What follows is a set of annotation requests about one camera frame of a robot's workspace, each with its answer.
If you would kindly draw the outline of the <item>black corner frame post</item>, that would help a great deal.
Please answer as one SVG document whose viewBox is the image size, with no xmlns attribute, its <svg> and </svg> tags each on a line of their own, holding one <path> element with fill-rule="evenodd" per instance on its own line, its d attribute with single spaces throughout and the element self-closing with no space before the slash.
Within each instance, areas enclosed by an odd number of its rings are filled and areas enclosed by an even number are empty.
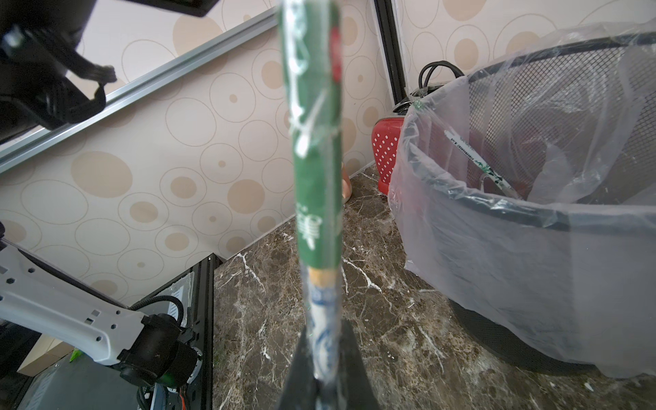
<svg viewBox="0 0 656 410">
<path fill-rule="evenodd" d="M 373 9 L 383 46 L 391 95 L 395 104 L 407 97 L 407 83 L 403 68 L 401 45 L 396 25 L 396 15 L 391 0 L 374 0 Z"/>
</svg>

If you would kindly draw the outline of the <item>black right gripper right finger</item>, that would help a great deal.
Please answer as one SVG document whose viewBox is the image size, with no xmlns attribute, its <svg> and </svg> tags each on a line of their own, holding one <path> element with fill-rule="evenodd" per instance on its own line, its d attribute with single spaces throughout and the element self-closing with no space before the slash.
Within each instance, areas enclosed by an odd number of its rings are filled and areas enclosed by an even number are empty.
<svg viewBox="0 0 656 410">
<path fill-rule="evenodd" d="M 341 321 L 339 341 L 328 350 L 332 360 L 327 383 L 328 409 L 380 409 L 367 375 L 353 326 Z"/>
</svg>

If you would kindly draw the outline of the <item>wooden disposable chopsticks pair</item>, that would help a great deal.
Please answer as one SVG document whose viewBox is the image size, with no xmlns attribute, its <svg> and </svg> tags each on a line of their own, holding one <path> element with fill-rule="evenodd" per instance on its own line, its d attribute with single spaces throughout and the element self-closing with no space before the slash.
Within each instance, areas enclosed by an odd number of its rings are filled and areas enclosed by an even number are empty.
<svg viewBox="0 0 656 410">
<path fill-rule="evenodd" d="M 322 290 L 336 289 L 341 284 L 340 268 L 307 268 L 309 284 Z"/>
</svg>

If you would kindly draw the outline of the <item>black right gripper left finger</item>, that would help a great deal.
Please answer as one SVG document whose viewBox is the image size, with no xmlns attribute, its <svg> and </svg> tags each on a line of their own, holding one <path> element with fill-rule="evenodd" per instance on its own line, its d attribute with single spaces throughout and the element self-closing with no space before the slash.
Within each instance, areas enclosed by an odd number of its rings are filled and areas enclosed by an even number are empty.
<svg viewBox="0 0 656 410">
<path fill-rule="evenodd" d="M 307 328 L 298 339 L 289 374 L 276 408 L 278 410 L 315 410 L 318 385 L 314 377 L 314 362 Z"/>
</svg>

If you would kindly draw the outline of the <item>discarded chopstick wrapper in bin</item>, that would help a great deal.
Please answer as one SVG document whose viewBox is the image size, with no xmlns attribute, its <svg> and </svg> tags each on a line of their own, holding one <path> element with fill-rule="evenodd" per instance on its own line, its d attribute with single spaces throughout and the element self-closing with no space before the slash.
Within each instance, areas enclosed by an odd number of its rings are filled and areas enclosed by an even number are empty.
<svg viewBox="0 0 656 410">
<path fill-rule="evenodd" d="M 461 138 L 457 133 L 452 129 L 447 129 L 444 131 L 445 137 L 456 147 L 458 148 L 471 162 L 473 162 L 484 175 L 489 177 L 495 185 L 506 195 L 515 199 L 519 199 L 519 193 L 508 183 L 504 177 L 490 167 L 490 164 L 486 162 L 483 157 L 481 157 L 476 150 L 474 150 L 469 143 Z"/>
</svg>

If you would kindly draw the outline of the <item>red polka dot toaster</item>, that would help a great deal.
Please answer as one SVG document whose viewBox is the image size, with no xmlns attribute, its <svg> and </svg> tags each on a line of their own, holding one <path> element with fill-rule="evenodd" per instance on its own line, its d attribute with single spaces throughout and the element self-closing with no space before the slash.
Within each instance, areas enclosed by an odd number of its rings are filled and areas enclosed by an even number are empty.
<svg viewBox="0 0 656 410">
<path fill-rule="evenodd" d="M 388 195 L 391 175 L 396 164 L 396 152 L 405 118 L 391 116 L 379 120 L 372 130 L 372 151 L 379 173 L 378 189 Z"/>
</svg>

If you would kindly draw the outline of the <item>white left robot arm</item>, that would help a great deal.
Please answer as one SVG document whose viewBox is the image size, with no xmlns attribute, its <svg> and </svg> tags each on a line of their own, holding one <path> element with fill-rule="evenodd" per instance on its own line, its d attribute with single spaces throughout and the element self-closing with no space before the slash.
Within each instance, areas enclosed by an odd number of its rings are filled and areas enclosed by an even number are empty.
<svg viewBox="0 0 656 410">
<path fill-rule="evenodd" d="M 55 130 L 104 111 L 111 66 L 78 53 L 92 1 L 4 1 L 1 4 L 1 140 L 33 126 Z M 100 365 L 114 368 L 138 389 L 138 406 L 152 408 L 158 389 L 190 408 L 189 389 L 203 353 L 183 326 L 186 306 L 163 302 L 176 315 L 151 314 L 143 304 L 123 307 L 61 269 L 1 239 L 1 316 L 67 343 Z"/>
</svg>

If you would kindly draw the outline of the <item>orange ceramic mug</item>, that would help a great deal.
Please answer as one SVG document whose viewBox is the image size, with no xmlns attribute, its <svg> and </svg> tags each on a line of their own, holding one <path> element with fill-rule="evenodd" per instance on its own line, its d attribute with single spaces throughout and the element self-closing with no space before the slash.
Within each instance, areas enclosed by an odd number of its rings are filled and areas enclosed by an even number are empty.
<svg viewBox="0 0 656 410">
<path fill-rule="evenodd" d="M 348 175 L 347 169 L 344 164 L 342 164 L 342 196 L 343 203 L 347 203 L 352 197 L 353 189 Z"/>
</svg>

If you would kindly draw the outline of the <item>green clear chopstick wrapper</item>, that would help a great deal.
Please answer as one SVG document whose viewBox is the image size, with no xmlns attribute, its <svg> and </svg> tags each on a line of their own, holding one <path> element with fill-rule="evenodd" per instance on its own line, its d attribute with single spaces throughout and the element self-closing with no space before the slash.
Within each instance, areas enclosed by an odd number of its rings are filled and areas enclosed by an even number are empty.
<svg viewBox="0 0 656 410">
<path fill-rule="evenodd" d="M 340 268 L 343 239 L 341 8 L 338 1 L 283 1 L 283 71 L 295 179 L 297 250 L 314 377 L 327 387 L 339 341 L 341 284 L 309 284 L 308 267 Z"/>
</svg>

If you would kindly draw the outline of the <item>silver aluminium frame rail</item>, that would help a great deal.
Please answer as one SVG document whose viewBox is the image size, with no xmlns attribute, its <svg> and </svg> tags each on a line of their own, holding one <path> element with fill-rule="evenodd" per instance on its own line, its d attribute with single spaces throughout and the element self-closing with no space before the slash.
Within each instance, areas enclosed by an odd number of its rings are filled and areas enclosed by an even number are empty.
<svg viewBox="0 0 656 410">
<path fill-rule="evenodd" d="M 273 7 L 220 34 L 215 39 L 196 47 L 183 56 L 176 57 L 150 73 L 144 74 L 119 90 L 111 92 L 108 96 L 106 108 L 100 114 L 96 114 L 82 123 L 62 126 L 54 131 L 40 128 L 25 137 L 19 138 L 16 142 L 4 143 L 1 145 L 1 171 L 4 173 L 20 165 L 22 162 L 72 137 L 76 133 L 99 123 L 111 114 L 115 114 L 188 73 L 201 68 L 203 65 L 224 56 L 229 51 L 275 28 L 276 25 L 278 25 L 277 10 Z"/>
</svg>

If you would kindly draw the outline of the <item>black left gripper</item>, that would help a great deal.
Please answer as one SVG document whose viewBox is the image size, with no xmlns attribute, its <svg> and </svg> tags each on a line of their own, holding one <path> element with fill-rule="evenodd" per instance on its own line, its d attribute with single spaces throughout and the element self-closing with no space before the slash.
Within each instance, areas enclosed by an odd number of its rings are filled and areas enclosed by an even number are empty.
<svg viewBox="0 0 656 410">
<path fill-rule="evenodd" d="M 1 136 L 55 130 L 101 113 L 114 68 L 77 51 L 93 1 L 1 3 Z"/>
</svg>

